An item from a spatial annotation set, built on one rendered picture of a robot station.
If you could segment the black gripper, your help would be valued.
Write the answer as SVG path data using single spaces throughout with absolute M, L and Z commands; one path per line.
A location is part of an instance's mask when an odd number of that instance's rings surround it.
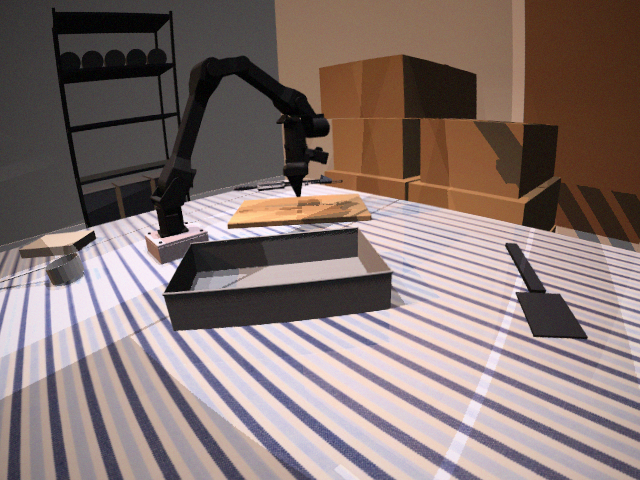
M 304 163 L 306 139 L 284 142 L 286 154 L 286 165 L 283 168 L 284 176 L 287 176 L 296 197 L 300 197 L 303 178 L 308 174 L 308 163 Z

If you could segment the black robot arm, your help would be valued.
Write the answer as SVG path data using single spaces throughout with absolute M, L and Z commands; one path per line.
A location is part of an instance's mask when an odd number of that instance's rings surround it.
M 236 74 L 272 100 L 281 115 L 276 124 L 284 124 L 284 140 L 326 137 L 330 124 L 324 114 L 315 114 L 307 97 L 285 87 L 246 56 L 207 58 L 190 71 L 189 97 L 180 122 L 173 152 L 158 179 L 150 199 L 156 207 L 161 238 L 188 232 L 181 206 L 193 188 L 196 169 L 191 169 L 191 155 L 209 97 L 223 77 Z M 289 116 L 290 117 L 289 117 Z M 300 119 L 301 118 L 301 119 Z

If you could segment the dark grey saucepan with long handle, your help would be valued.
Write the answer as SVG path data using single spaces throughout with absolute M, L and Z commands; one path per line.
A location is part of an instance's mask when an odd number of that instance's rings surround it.
M 49 263 L 47 266 L 43 266 L 41 268 L 37 268 L 28 272 L 24 272 L 22 274 L 18 274 L 16 276 L 12 276 L 10 278 L 6 278 L 5 280 L 1 280 L 0 283 L 44 268 L 53 285 L 66 283 L 69 280 L 78 277 L 78 275 L 84 271 L 84 266 L 82 264 L 82 261 L 80 260 L 78 253 L 71 253 L 66 256 L 62 256 L 59 259 L 56 259 L 52 263 Z

